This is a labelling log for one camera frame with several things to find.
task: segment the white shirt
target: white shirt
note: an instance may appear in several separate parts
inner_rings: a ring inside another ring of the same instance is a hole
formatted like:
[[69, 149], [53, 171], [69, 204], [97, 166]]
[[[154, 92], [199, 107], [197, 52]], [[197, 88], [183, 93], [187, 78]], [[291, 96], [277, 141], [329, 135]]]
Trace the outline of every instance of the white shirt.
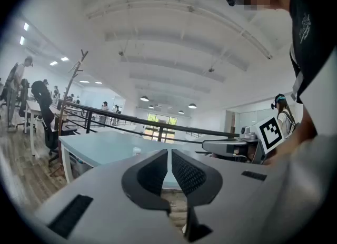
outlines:
[[[287, 112], [288, 115], [290, 116], [289, 111], [287, 109], [283, 109], [282, 111]], [[281, 112], [279, 114], [279, 116], [277, 117], [277, 119], [282, 122], [282, 125], [281, 125], [282, 134], [283, 134], [284, 138], [287, 138], [293, 132], [294, 126], [292, 125], [290, 134], [288, 134], [286, 132], [286, 128], [287, 128], [287, 126], [290, 127], [290, 120], [287, 118], [286, 114]]]
[[23, 64], [20, 64], [20, 65], [17, 66], [15, 74], [14, 74], [14, 78], [13, 78], [11, 84], [10, 84], [10, 87], [13, 90], [15, 90], [16, 92], [18, 91], [18, 86], [15, 86], [15, 84], [14, 84], [15, 77], [17, 77], [19, 79], [19, 85], [20, 85], [24, 71], [25, 71], [25, 66]]

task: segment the blue headband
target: blue headband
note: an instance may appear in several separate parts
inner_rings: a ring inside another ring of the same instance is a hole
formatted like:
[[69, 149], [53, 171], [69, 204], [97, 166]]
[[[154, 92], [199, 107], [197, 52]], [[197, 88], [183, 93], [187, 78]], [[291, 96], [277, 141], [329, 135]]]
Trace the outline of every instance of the blue headband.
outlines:
[[283, 99], [285, 99], [284, 96], [279, 96], [279, 97], [276, 99], [276, 103], [277, 103], [279, 100], [283, 100]]

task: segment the light blue tabletop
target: light blue tabletop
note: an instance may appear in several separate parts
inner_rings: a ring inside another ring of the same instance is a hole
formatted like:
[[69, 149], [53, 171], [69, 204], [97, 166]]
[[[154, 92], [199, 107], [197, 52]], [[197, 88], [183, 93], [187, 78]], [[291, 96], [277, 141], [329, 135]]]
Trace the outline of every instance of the light blue tabletop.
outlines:
[[62, 136], [60, 141], [69, 152], [93, 167], [131, 157], [134, 147], [140, 148], [141, 154], [167, 149], [167, 175], [163, 188], [172, 189], [179, 189], [179, 185], [171, 171], [171, 149], [193, 151], [186, 144], [163, 143], [114, 131]]

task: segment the handrail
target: handrail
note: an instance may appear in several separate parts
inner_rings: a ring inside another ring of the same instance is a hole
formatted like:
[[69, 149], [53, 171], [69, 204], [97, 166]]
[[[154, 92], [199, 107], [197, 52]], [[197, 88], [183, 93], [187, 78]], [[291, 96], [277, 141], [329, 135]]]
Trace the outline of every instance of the handrail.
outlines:
[[80, 108], [80, 109], [90, 111], [91, 113], [100, 114], [100, 115], [107, 116], [107, 117], [113, 117], [113, 118], [117, 118], [117, 119], [120, 119], [120, 120], [131, 121], [133, 123], [138, 123], [138, 124], [160, 127], [161, 128], [160, 130], [162, 130], [163, 128], [167, 128], [167, 129], [178, 130], [178, 131], [183, 131], [183, 132], [192, 132], [192, 133], [198, 133], [198, 134], [204, 134], [204, 135], [223, 136], [223, 137], [230, 137], [230, 138], [240, 136], [239, 134], [232, 134], [232, 133], [219, 132], [219, 131], [211, 131], [211, 130], [199, 129], [199, 128], [184, 127], [184, 126], [179, 126], [179, 125], [157, 123], [155, 121], [138, 119], [138, 118], [133, 117], [133, 116], [113, 113], [113, 112], [110, 112], [110, 111], [101, 110], [101, 109], [97, 109], [97, 108], [93, 108], [93, 107], [87, 107], [87, 106], [75, 104], [75, 103], [68, 102], [68, 101], [66, 101], [66, 104], [69, 105], [69, 106], [73, 106], [73, 107], [76, 107], [76, 108]]

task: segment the window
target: window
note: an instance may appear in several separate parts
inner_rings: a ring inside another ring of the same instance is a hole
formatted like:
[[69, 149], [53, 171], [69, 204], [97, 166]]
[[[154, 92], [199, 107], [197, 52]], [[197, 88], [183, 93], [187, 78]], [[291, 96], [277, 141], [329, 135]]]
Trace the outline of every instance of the window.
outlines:
[[[149, 113], [147, 115], [147, 120], [155, 121], [156, 123], [177, 125], [178, 118]], [[144, 136], [145, 139], [157, 141], [159, 136], [159, 127], [146, 125], [144, 133], [146, 134], [146, 136]], [[175, 130], [164, 128], [161, 142], [174, 143], [172, 140], [174, 139], [174, 134]]]

